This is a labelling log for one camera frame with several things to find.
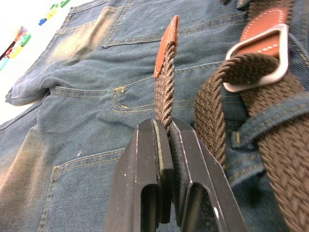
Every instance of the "white stitching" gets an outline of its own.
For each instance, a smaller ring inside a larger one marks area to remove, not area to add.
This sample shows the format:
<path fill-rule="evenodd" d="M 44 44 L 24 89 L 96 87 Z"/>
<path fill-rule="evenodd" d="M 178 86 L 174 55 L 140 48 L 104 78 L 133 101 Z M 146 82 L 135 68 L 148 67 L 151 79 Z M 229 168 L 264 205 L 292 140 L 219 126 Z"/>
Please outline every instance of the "white stitching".
<path fill-rule="evenodd" d="M 248 33 L 249 33 L 249 30 L 251 29 L 252 25 L 257 21 L 259 20 L 261 17 L 263 17 L 264 15 L 268 14 L 268 13 L 271 13 L 271 12 L 276 12 L 276 11 L 279 11 L 280 13 L 280 16 L 279 16 L 279 23 L 282 23 L 283 22 L 283 12 L 282 10 L 279 10 L 279 9 L 275 9 L 275 10 L 271 10 L 271 11 L 267 11 L 265 12 L 264 14 L 261 14 L 260 16 L 258 16 L 257 18 L 255 18 L 247 27 L 246 31 L 245 31 L 245 34 L 244 34 L 244 38 L 242 39 L 243 41 L 247 39 L 247 36 L 248 36 Z"/>
<path fill-rule="evenodd" d="M 273 44 L 272 46 L 265 47 L 265 48 L 263 48 L 263 49 L 261 49 L 261 50 L 258 50 L 257 52 L 258 52 L 258 53 L 265 52 L 265 51 L 267 51 L 267 50 L 269 50 L 269 49 L 271 49 L 271 48 L 274 48 L 274 47 L 278 47 L 278 44 L 275 43 L 275 44 Z"/>

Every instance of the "woven elastic belt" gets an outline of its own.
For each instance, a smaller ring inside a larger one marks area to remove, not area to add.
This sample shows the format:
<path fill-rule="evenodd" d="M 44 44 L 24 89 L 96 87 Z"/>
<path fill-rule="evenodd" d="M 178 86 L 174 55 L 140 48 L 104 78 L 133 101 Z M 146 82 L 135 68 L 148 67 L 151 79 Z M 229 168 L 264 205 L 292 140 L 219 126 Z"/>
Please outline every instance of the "woven elastic belt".
<path fill-rule="evenodd" d="M 240 92 L 251 121 L 265 111 L 293 101 L 294 108 L 263 121 L 256 130 L 262 161 L 279 208 L 290 231 L 309 227 L 309 115 L 308 97 L 288 70 L 288 23 L 291 0 L 254 0 L 250 22 L 240 42 L 227 53 L 225 62 L 202 85 L 195 101 L 195 128 L 200 140 L 225 166 L 225 121 L 221 86 Z M 245 145 L 242 131 L 233 133 Z"/>

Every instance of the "brown leather tab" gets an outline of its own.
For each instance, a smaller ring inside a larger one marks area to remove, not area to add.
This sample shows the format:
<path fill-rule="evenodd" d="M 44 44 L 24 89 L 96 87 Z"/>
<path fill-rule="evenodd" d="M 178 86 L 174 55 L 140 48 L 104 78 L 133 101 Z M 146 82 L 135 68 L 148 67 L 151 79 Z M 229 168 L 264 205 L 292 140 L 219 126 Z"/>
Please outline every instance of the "brown leather tab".
<path fill-rule="evenodd" d="M 159 52 L 156 57 L 155 67 L 154 67 L 154 77 L 157 78 L 162 70 L 163 62 L 164 62 L 164 55 L 171 43 L 175 44 L 176 48 L 178 45 L 178 28 L 179 28 L 179 16 L 176 15 L 173 17 L 171 23 L 169 24 L 168 28 L 164 32 Z"/>
<path fill-rule="evenodd" d="M 286 7 L 270 8 L 251 20 L 242 32 L 240 41 L 247 40 L 271 27 L 287 22 L 288 9 Z M 271 34 L 261 40 L 240 48 L 237 54 L 257 52 L 272 57 L 279 57 L 279 33 Z"/>

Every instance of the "jeans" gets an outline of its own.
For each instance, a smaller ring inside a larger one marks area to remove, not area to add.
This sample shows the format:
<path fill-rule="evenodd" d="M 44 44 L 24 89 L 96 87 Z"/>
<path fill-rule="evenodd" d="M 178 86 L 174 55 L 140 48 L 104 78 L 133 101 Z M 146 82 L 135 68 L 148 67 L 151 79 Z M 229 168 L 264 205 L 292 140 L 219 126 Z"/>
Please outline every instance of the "jeans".
<path fill-rule="evenodd" d="M 136 125 L 155 117 L 153 71 L 170 19 L 180 16 L 172 115 L 193 126 L 196 92 L 240 39 L 248 2 L 95 0 L 71 8 L 6 96 L 14 105 L 38 101 L 0 127 L 0 231 L 103 231 L 117 160 Z M 289 36 L 290 68 L 306 90 L 308 12 L 308 0 L 295 1 Z M 231 145 L 248 116 L 238 94 L 222 91 L 225 174 L 249 230 L 287 231 L 257 146 Z M 179 231 L 174 213 L 158 231 Z"/>

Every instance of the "belt buckle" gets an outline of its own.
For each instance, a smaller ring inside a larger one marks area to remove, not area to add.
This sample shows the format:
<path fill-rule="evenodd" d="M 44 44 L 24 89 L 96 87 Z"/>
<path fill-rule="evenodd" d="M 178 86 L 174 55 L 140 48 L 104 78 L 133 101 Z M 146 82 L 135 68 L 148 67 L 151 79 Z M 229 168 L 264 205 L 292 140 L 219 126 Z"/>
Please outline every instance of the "belt buckle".
<path fill-rule="evenodd" d="M 243 90 L 272 84 L 272 83 L 275 83 L 275 82 L 281 80 L 283 78 L 283 76 L 286 74 L 288 66 L 289 66 L 288 29 L 289 29 L 288 25 L 286 25 L 284 23 L 280 23 L 280 24 L 277 24 L 277 25 L 269 28 L 268 30 L 263 31 L 262 33 L 254 36 L 252 38 L 249 38 L 247 40 L 244 40 L 244 41 L 239 42 L 236 45 L 234 45 L 227 52 L 227 55 L 225 57 L 226 60 L 230 59 L 232 54 L 235 51 L 239 50 L 241 47 L 248 45 L 248 44 L 251 44 L 251 43 L 254 43 L 256 41 L 259 41 L 259 40 L 263 39 L 264 37 L 267 37 L 267 36 L 279 31 L 279 33 L 280 33 L 280 35 L 279 35 L 279 37 L 280 37 L 279 38 L 279 65 L 274 72 L 262 77 L 259 81 L 255 82 L 255 83 L 247 83 L 247 84 L 223 83 L 224 87 L 230 92 L 240 92 L 240 91 L 243 91 Z"/>

